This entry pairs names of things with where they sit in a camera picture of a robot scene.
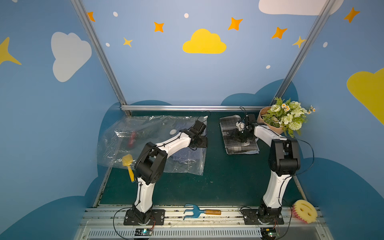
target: orange star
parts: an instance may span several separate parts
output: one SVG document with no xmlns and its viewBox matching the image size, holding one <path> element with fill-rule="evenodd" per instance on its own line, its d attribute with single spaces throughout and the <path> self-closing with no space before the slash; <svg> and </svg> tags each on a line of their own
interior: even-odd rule
<svg viewBox="0 0 384 240">
<path fill-rule="evenodd" d="M 349 14 L 344 18 L 344 20 L 348 20 L 349 23 L 351 23 L 352 20 L 353 20 L 353 18 L 354 18 L 357 14 L 359 14 L 359 13 L 360 13 L 360 12 L 355 11 L 355 9 L 352 8 L 352 10 L 351 10 L 351 11 L 349 12 Z"/>
<path fill-rule="evenodd" d="M 89 16 L 89 20 L 96 22 L 95 19 L 93 18 L 93 12 L 89 12 L 88 16 Z"/>
<path fill-rule="evenodd" d="M 241 23 L 241 21 L 243 21 L 243 20 L 242 19 L 236 20 L 236 19 L 232 18 L 232 23 L 229 26 L 228 30 L 236 29 L 238 31 L 239 30 L 239 24 Z"/>
<path fill-rule="evenodd" d="M 163 33 L 163 25 L 164 23 L 155 22 L 155 31 L 161 31 Z"/>
<path fill-rule="evenodd" d="M 276 29 L 276 33 L 275 33 L 275 35 L 273 35 L 272 38 L 280 38 L 280 39 L 281 39 L 281 37 L 283 36 L 283 33 L 284 33 L 287 29 L 288 29 L 288 28 L 286 28 L 286 29 L 280 29 L 279 27 L 277 27 L 277 29 Z"/>
</svg>

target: black bracket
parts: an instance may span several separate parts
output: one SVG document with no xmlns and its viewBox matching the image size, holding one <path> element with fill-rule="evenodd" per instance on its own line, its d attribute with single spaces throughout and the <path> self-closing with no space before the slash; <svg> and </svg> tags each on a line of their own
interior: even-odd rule
<svg viewBox="0 0 384 240">
<path fill-rule="evenodd" d="M 284 224 L 283 217 L 279 216 L 264 216 L 263 219 L 258 217 L 258 209 L 242 209 L 241 213 L 243 215 L 245 225 L 274 225 L 275 222 L 279 225 Z"/>
<path fill-rule="evenodd" d="M 165 213 L 164 209 L 152 209 L 151 216 L 155 218 L 156 225 L 164 225 L 164 213 Z M 146 225 L 152 226 L 153 218 L 150 218 L 149 222 Z M 135 216 L 132 209 L 129 209 L 125 213 L 124 225 L 128 225 L 128 226 L 141 225 L 139 224 L 139 222 L 140 222 L 139 218 Z"/>
</svg>

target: yellow brush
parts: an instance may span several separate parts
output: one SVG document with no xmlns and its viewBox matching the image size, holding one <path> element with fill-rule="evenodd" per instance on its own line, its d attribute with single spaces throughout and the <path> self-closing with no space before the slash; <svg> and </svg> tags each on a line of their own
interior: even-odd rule
<svg viewBox="0 0 384 240">
<path fill-rule="evenodd" d="M 132 162 L 133 162 L 133 158 L 132 158 L 131 154 L 125 155 L 122 158 L 122 165 L 125 166 L 125 167 L 128 167 L 128 172 L 129 172 L 129 176 L 131 178 L 131 182 L 134 182 L 135 181 L 135 176 L 134 176 L 132 168 L 131 168 L 131 163 Z"/>
</svg>

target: plaid cloth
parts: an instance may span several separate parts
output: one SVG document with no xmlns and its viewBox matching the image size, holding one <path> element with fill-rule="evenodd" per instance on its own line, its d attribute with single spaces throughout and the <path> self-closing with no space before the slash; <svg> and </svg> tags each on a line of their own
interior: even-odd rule
<svg viewBox="0 0 384 240">
<path fill-rule="evenodd" d="M 246 142 L 237 142 L 231 138 L 231 134 L 236 128 L 236 123 L 240 120 L 241 117 L 239 115 L 220 118 L 221 133 L 223 134 L 223 140 L 227 154 L 232 155 L 242 153 L 259 153 L 259 147 L 256 143 L 258 138 L 254 140 L 249 139 Z"/>
</svg>

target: metal rail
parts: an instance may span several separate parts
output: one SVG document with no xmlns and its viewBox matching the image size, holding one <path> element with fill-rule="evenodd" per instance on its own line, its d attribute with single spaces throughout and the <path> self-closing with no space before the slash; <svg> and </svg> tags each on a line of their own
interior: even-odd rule
<svg viewBox="0 0 384 240">
<path fill-rule="evenodd" d="M 241 112 L 240 107 L 244 107 L 246 111 L 260 111 L 261 109 L 267 106 L 220 106 L 220 105 L 193 105 L 193 106 L 184 106 L 184 105 L 123 105 L 121 106 L 121 110 L 126 111 L 229 111 Z"/>
<path fill-rule="evenodd" d="M 89 20 L 89 17 L 83 2 L 81 0 L 71 0 L 71 2 L 76 10 L 77 15 L 80 18 L 81 23 L 84 26 L 85 32 L 87 32 L 88 37 L 91 40 L 94 50 L 100 59 L 101 65 L 103 66 L 105 73 L 107 74 L 107 77 L 111 82 L 112 87 L 115 90 L 115 93 L 121 105 L 126 105 L 127 102 L 125 101 L 124 95 L 121 91 L 121 88 L 116 79 L 116 76 L 113 73 L 111 66 L 109 65 L 108 59 L 103 51 L 99 38 L 97 37 L 96 31 L 93 28 L 91 21 Z"/>
<path fill-rule="evenodd" d="M 287 90 L 289 84 L 291 83 L 293 77 L 295 76 L 296 72 L 299 70 L 300 65 L 304 61 L 304 58 L 307 56 L 309 50 L 311 49 L 311 46 L 315 42 L 317 36 L 319 35 L 321 29 L 323 28 L 325 22 L 327 21 L 331 8 L 336 0 L 327 0 L 320 11 L 319 16 L 315 20 L 310 32 L 307 35 L 307 38 L 304 42 L 304 45 L 300 48 L 299 53 L 297 54 L 295 60 L 293 61 L 293 64 L 291 68 L 289 69 L 287 75 L 285 76 L 283 82 L 281 83 L 279 89 L 277 90 L 275 96 L 273 97 L 271 101 L 271 105 L 276 103 L 275 98 L 281 98 L 285 91 Z"/>
</svg>

